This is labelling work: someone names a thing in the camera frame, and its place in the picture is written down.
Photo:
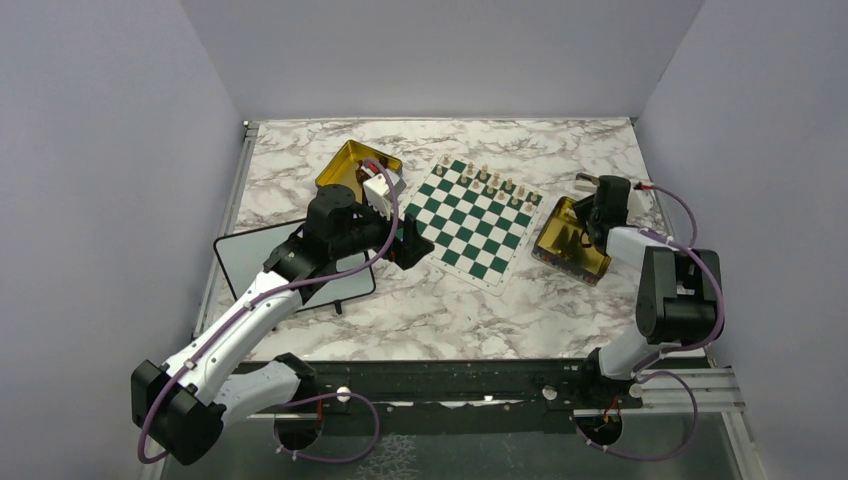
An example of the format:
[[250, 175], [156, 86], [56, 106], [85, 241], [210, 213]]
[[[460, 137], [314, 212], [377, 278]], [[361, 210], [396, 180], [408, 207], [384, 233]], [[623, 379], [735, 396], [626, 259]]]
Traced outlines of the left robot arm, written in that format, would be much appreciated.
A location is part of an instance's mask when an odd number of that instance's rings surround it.
[[236, 367], [285, 317], [327, 284], [355, 275], [370, 261], [345, 270], [339, 260], [367, 250], [403, 270], [434, 245], [402, 216], [398, 189], [379, 174], [357, 201], [343, 185], [319, 188], [302, 226], [276, 246], [251, 286], [212, 328], [161, 364], [141, 362], [130, 377], [131, 416], [139, 427], [137, 456], [153, 464], [173, 456], [190, 465], [211, 450], [224, 429], [275, 405], [306, 408], [314, 397], [314, 371], [292, 354], [258, 370]]

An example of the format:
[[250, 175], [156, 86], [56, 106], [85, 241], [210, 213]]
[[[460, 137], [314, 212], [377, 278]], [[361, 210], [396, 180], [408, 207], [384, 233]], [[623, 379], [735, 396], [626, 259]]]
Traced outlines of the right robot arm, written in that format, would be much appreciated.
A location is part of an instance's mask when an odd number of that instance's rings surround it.
[[725, 305], [716, 252], [628, 222], [631, 193], [668, 189], [615, 175], [576, 177], [595, 188], [573, 208], [582, 246], [640, 273], [633, 323], [593, 350], [578, 370], [577, 395], [600, 407], [626, 394], [638, 374], [665, 355], [711, 344], [723, 330]]

